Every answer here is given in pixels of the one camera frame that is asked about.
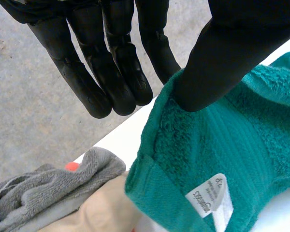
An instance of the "folded towel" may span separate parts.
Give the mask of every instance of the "folded towel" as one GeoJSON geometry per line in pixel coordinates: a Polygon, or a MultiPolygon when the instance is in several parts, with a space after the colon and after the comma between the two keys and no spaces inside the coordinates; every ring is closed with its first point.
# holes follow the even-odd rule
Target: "folded towel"
{"type": "Polygon", "coordinates": [[[124,193],[127,174],[108,181],[78,211],[38,232],[131,232],[142,213],[124,193]]]}
{"type": "Polygon", "coordinates": [[[77,210],[125,169],[113,153],[94,147],[75,172],[46,164],[0,183],[0,232],[36,232],[77,210]]]}
{"type": "Polygon", "coordinates": [[[213,218],[202,218],[185,196],[222,173],[234,207],[226,231],[249,231],[267,202],[290,187],[290,52],[194,113],[172,96],[181,73],[155,102],[126,194],[171,232],[215,231],[213,218]]]}

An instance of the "concrete floor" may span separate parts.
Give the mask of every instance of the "concrete floor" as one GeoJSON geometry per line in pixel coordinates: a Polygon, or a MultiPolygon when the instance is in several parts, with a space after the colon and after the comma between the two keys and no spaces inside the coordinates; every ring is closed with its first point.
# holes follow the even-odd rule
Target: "concrete floor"
{"type": "MultiPolygon", "coordinates": [[[[210,12],[206,0],[170,2],[165,33],[183,67],[210,12]]],[[[135,13],[131,36],[156,96],[162,84],[141,45],[137,24],[135,13]]],[[[72,40],[85,63],[75,36],[72,40]]],[[[0,181],[44,163],[63,167],[125,119],[114,112],[105,119],[92,118],[27,25],[0,6],[0,181]]]]}

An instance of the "robotic hand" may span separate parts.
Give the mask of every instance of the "robotic hand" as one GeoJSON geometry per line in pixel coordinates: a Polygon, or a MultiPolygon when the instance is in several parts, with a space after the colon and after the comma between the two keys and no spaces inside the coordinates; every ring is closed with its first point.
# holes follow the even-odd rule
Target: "robotic hand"
{"type": "MultiPolygon", "coordinates": [[[[95,118],[131,114],[152,100],[151,87],[131,42],[133,0],[0,0],[20,23],[27,23],[61,75],[95,118]],[[70,23],[100,87],[81,63],[70,23]],[[103,24],[111,52],[104,42],[103,24]]],[[[136,1],[142,42],[163,83],[180,69],[163,33],[169,1],[136,1]]]]}
{"type": "MultiPolygon", "coordinates": [[[[165,84],[180,67],[163,29],[169,0],[135,0],[143,46],[165,84]]],[[[228,93],[243,76],[290,38],[290,0],[209,0],[212,19],[203,28],[175,85],[174,97],[198,111],[228,93]]],[[[133,0],[0,0],[28,23],[71,89],[96,118],[132,113],[152,90],[131,43],[133,0]],[[71,42],[70,23],[100,87],[71,42]],[[104,43],[103,22],[110,53],[104,43]]]]}

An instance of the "green towel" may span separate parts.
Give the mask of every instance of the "green towel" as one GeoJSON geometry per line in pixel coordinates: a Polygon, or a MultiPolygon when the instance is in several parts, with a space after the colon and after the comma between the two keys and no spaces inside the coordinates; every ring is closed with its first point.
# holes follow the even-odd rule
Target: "green towel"
{"type": "Polygon", "coordinates": [[[195,113],[172,97],[181,73],[155,102],[126,194],[171,232],[211,232],[212,217],[201,218],[185,195],[222,173],[234,207],[226,231],[249,231],[270,199],[290,187],[290,52],[195,113]]]}

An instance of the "towel label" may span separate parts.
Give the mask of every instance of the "towel label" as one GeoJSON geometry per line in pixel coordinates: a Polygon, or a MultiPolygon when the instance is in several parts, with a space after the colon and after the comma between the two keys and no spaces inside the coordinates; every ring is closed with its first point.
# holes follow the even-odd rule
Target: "towel label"
{"type": "Polygon", "coordinates": [[[233,205],[224,174],[217,174],[196,187],[186,198],[202,218],[212,213],[217,232],[224,232],[233,213],[233,205]]]}

